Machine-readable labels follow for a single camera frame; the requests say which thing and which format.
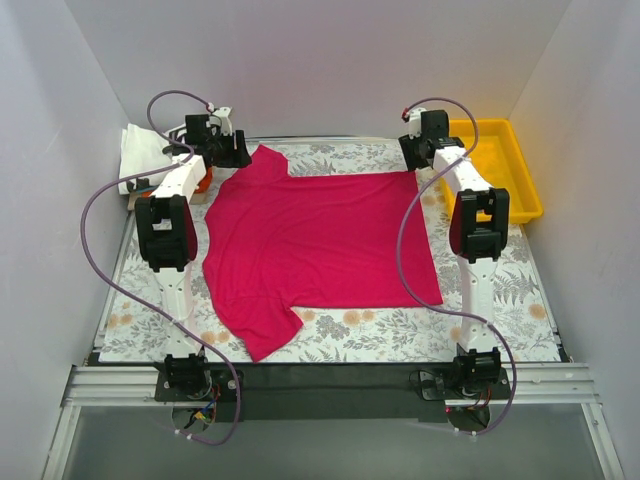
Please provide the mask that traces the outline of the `magenta t shirt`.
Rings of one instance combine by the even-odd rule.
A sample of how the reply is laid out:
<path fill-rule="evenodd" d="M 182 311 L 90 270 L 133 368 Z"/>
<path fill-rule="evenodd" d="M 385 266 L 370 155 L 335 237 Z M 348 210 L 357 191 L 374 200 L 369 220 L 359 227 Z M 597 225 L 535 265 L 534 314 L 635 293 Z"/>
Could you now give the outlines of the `magenta t shirt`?
<path fill-rule="evenodd" d="M 206 213 L 202 269 L 214 311 L 261 361 L 302 326 L 295 308 L 442 303 L 410 172 L 293 177 L 268 147 L 224 181 Z"/>

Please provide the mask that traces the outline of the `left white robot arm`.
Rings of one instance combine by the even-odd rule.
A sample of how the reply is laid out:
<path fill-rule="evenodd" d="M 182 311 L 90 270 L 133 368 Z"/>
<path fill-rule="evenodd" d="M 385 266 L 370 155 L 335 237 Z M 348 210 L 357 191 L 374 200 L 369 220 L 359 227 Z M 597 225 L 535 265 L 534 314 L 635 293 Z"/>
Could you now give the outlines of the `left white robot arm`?
<path fill-rule="evenodd" d="M 230 107 L 185 117 L 185 132 L 171 134 L 163 149 L 176 167 L 150 196 L 134 205 L 139 249 L 153 272 L 161 308 L 170 317 L 165 358 L 160 371 L 166 385 L 193 400 L 205 398 L 213 386 L 202 345 L 184 331 L 193 328 L 191 291 L 198 241 L 190 200 L 206 190 L 212 171 L 251 164 L 244 132 L 232 127 Z"/>

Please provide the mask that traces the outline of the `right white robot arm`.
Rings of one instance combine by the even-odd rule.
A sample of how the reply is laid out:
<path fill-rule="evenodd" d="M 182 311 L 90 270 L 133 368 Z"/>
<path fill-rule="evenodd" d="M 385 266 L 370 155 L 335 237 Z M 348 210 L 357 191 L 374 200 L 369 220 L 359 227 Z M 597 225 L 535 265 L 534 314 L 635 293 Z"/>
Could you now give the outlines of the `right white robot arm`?
<path fill-rule="evenodd" d="M 437 375 L 433 383 L 442 390 L 475 397 L 498 383 L 501 372 L 497 347 L 501 335 L 493 328 L 493 277 L 507 244 L 510 196 L 476 170 L 463 142 L 450 135 L 446 111 L 408 107 L 402 120 L 408 133 L 399 138 L 399 144 L 408 169 L 434 169 L 455 195 L 449 245 L 460 270 L 462 310 L 430 305 L 411 291 L 405 278 L 401 282 L 420 305 L 463 319 L 457 355 L 449 372 Z"/>

